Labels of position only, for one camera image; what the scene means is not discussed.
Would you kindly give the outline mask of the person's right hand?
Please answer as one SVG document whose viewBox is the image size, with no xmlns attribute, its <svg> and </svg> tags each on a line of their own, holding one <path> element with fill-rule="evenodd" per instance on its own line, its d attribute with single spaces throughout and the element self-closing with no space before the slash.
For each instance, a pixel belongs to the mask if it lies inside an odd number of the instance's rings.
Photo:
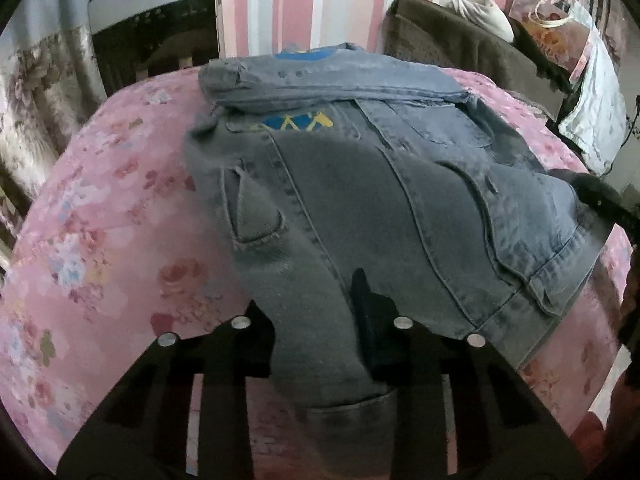
<svg viewBox="0 0 640 480">
<path fill-rule="evenodd" d="M 638 363 L 631 363 L 618 378 L 606 425 L 589 412 L 570 438 L 586 466 L 586 479 L 639 478 Z"/>
</svg>

